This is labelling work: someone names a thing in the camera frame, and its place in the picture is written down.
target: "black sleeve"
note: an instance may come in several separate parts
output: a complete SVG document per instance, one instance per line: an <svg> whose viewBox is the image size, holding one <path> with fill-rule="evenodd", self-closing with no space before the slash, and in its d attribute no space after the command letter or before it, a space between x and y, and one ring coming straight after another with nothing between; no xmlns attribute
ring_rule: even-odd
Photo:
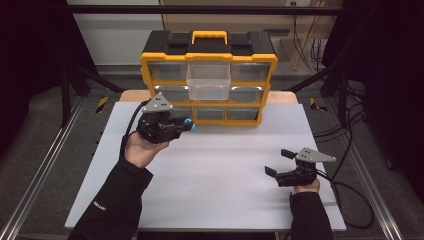
<svg viewBox="0 0 424 240"><path fill-rule="evenodd" d="M141 195L152 177L121 157L68 239L131 239L140 220Z"/></svg>
<svg viewBox="0 0 424 240"><path fill-rule="evenodd" d="M318 193L302 192L291 196L293 240L333 239L330 221Z"/></svg>

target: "black curtain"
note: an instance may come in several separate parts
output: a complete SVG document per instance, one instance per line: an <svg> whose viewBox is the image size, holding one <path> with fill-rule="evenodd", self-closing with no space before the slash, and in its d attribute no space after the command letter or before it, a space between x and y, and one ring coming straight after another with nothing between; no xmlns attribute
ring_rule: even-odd
<svg viewBox="0 0 424 240"><path fill-rule="evenodd" d="M72 14L48 13L43 4L66 0L6 0L0 3L0 153L13 142L32 96L60 85L65 66L79 64L97 73ZM85 78L72 84L88 89Z"/></svg>
<svg viewBox="0 0 424 240"><path fill-rule="evenodd" d="M345 4L363 7L370 1ZM323 64L332 63L363 19L337 18ZM419 152L424 146L424 1L382 0L347 61L348 78L365 85L364 107L388 158L424 201L424 158Z"/></svg>

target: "hand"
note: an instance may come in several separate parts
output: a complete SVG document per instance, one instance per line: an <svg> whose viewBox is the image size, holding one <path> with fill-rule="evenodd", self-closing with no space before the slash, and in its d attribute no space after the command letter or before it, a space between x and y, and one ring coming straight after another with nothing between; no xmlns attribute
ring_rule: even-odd
<svg viewBox="0 0 424 240"><path fill-rule="evenodd" d="M300 192L319 192L319 187L320 187L320 183L318 178L315 178L315 180L306 186L294 186L294 191L296 193L300 193Z"/></svg>
<svg viewBox="0 0 424 240"><path fill-rule="evenodd" d="M142 138L138 132L135 132L128 138L125 148L125 159L138 168L145 168L160 150L168 146L169 142L154 144Z"/></svg>

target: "gray floor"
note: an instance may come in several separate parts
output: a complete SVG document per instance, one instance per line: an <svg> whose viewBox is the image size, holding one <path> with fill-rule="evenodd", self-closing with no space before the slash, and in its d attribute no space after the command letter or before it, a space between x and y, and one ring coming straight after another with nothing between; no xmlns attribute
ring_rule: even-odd
<svg viewBox="0 0 424 240"><path fill-rule="evenodd" d="M272 89L280 90L296 84L305 78L307 73L287 75L284 80L276 77L272 81ZM126 88L141 89L141 79L118 71L106 77L113 78ZM317 82L304 91L297 93L300 103L304 105L313 132L327 130L337 125L330 111L313 110L310 107L311 97L320 107L330 107L333 99L322 99L318 89L322 82ZM22 239L63 239L69 230L63 227L70 206L75 199L79 187L90 164L92 154L96 151L96 142L106 125L113 103L119 94L103 89L90 82L93 90L84 98L84 104L78 119L70 132L65 145L60 151L55 164L51 168L37 199L29 211L19 235ZM109 99L102 113L96 113L100 99ZM355 103L350 99L349 105ZM26 188L31 183L38 167L51 143L53 142L61 122L60 89L53 88L35 96L30 103L30 113L22 125L21 131L13 140L11 148L1 156L0 161L0 226L5 226L12 216ZM386 156L380 148L370 126L363 121L353 127L354 144L373 179L375 180L390 213L404 239L424 239L424 207L402 173L388 170ZM340 158L345 150L341 137L328 142L317 143L320 151ZM336 164L326 164L331 175ZM337 178L364 193L357 173L348 157ZM346 221L362 225L369 220L369 212L364 202L350 191L340 188L343 201L342 213ZM348 227L345 232L335 232L336 239L386 239L379 221L365 230Z"/></svg>

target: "silver metal plate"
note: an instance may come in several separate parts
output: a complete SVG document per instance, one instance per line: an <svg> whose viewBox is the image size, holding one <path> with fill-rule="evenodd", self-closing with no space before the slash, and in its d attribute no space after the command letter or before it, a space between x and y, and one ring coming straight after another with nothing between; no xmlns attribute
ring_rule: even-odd
<svg viewBox="0 0 424 240"><path fill-rule="evenodd" d="M316 162L335 162L336 158L305 147L302 149L302 151L300 151L296 155L296 160L316 163Z"/></svg>
<svg viewBox="0 0 424 240"><path fill-rule="evenodd" d="M170 110L172 110L172 105L168 102L168 100L166 100L162 93L158 93L156 96L154 96L150 102L141 109L143 113L163 112Z"/></svg>

